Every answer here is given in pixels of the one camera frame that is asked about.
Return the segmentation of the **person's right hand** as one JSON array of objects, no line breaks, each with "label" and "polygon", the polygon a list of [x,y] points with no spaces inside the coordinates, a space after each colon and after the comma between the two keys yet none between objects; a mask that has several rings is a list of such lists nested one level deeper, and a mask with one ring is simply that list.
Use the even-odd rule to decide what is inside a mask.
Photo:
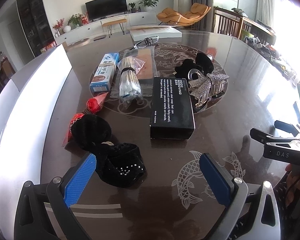
[{"label": "person's right hand", "polygon": [[286,166],[286,172],[289,172],[289,175],[286,180],[287,183],[287,192],[286,192],[286,200],[285,200],[286,207],[293,202],[294,192],[296,190],[300,190],[300,176],[293,176],[292,169],[293,169],[292,164],[288,164]]}]

